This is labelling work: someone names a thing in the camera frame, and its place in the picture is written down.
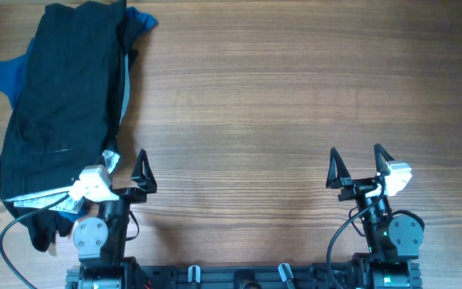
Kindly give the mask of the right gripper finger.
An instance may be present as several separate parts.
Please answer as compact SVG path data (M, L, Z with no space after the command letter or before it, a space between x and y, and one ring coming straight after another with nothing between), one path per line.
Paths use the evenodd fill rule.
M345 166L338 150L330 150L330 167L326 179L327 188L343 188L351 185L351 175Z
M374 145L376 172L380 176L387 175L387 163L394 158L384 149L381 144Z

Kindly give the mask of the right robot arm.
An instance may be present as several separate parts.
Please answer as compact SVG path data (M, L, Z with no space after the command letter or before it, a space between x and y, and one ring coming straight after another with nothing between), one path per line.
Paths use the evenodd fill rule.
M389 198L411 180L411 167L395 160L380 144L374 145L374 154L375 175L354 179L338 150L330 150L326 187L339 189L340 201L355 201L358 212L349 216L330 240L326 251L328 279L336 288L421 288L423 281L416 259L425 223L411 211L394 211L389 204ZM339 270L331 262L334 244L356 220L362 223L368 252L354 254Z

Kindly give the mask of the black shorts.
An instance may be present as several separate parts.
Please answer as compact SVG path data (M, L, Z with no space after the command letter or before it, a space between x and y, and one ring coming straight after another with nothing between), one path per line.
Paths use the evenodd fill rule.
M119 131L140 26L125 1L46 6L3 142L1 199L69 186L96 163Z

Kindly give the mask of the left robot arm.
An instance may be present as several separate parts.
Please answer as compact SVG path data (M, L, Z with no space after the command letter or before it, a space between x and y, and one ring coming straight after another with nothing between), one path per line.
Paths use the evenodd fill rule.
M85 167L69 192L76 201L86 198L99 204L94 217L83 219L75 228L73 243L78 251L79 269L67 271L67 289L152 288L152 281L134 257L125 257L128 224L136 217L131 205L145 203L157 183L141 149L132 171L131 187L115 189L104 165Z

